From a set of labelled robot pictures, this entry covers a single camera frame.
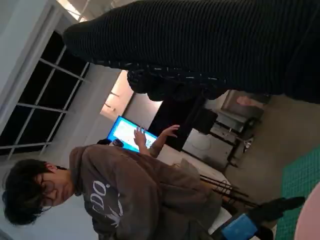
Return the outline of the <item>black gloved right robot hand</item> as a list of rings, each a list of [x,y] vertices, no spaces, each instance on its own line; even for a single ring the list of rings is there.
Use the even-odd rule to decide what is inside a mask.
[[[317,0],[139,0],[68,27],[67,49],[152,101],[226,91],[320,102]]]

